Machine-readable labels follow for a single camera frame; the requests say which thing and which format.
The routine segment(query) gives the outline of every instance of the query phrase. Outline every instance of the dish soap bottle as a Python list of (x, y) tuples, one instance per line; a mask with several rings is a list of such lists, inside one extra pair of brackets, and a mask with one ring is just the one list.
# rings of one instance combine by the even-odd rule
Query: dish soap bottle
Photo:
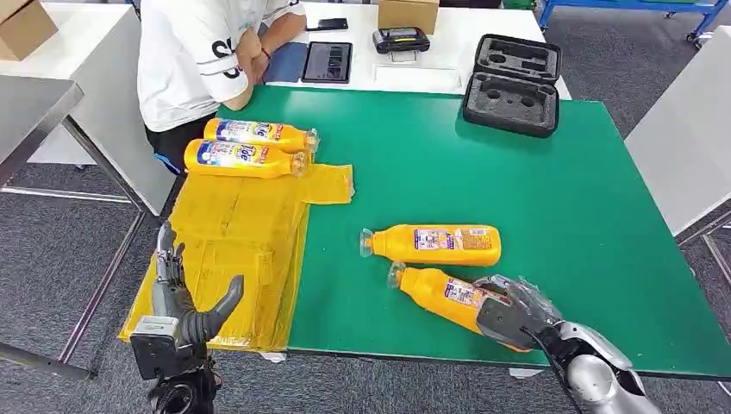
[(210, 141), (230, 141), (268, 145), (286, 153), (310, 151), (320, 144), (316, 129), (302, 131), (284, 123), (234, 121), (213, 118), (206, 123), (203, 138)]
[[(394, 263), (389, 270), (388, 282), (390, 287), (397, 287), (407, 293), (427, 311), (480, 335), (484, 334), (478, 327), (478, 314), (485, 301), (494, 300), (506, 307), (512, 305), (508, 297), (498, 292), (453, 278), (439, 269), (415, 269), (403, 263)], [(498, 342), (517, 352), (530, 351)]]
[(360, 233), (360, 254), (406, 263), (492, 266), (500, 259), (500, 234), (479, 224), (399, 224), (385, 231)]
[(226, 141), (193, 140), (185, 149), (188, 173), (274, 179), (302, 175), (307, 166), (306, 153), (286, 154), (263, 145)]

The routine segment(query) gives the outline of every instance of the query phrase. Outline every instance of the tablet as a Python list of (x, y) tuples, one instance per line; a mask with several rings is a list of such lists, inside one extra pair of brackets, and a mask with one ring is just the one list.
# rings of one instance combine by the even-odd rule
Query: tablet
[(304, 61), (303, 82), (346, 84), (350, 82), (353, 44), (312, 41)]

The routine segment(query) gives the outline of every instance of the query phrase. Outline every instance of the hand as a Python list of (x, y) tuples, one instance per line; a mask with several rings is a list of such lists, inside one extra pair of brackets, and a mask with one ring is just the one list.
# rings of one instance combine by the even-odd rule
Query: hand
[(266, 53), (260, 51), (259, 56), (252, 59), (252, 76), (257, 84), (264, 80), (264, 72), (267, 67), (269, 67), (269, 58), (266, 57)]

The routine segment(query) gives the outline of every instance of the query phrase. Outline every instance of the open black case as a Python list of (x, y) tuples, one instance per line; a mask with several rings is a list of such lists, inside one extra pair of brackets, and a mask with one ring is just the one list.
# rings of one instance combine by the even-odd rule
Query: open black case
[(561, 49), (550, 43), (486, 34), (462, 102), (466, 121), (546, 138), (559, 123)]

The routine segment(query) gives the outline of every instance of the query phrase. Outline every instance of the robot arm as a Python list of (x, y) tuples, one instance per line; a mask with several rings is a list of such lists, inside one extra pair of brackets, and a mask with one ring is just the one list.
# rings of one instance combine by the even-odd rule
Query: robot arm
[(185, 285), (181, 254), (173, 247), (176, 234), (165, 222), (155, 250), (153, 315), (137, 323), (130, 342), (140, 375), (157, 380), (148, 394), (154, 413), (208, 414), (221, 387), (206, 342), (218, 335), (243, 297), (243, 277), (234, 276), (228, 291), (207, 312), (199, 312)]
[(502, 276), (476, 284), (500, 299), (483, 303), (482, 333), (510, 348), (543, 350), (578, 412), (577, 400), (594, 414), (660, 414), (632, 362), (592, 328), (563, 320), (535, 286)]

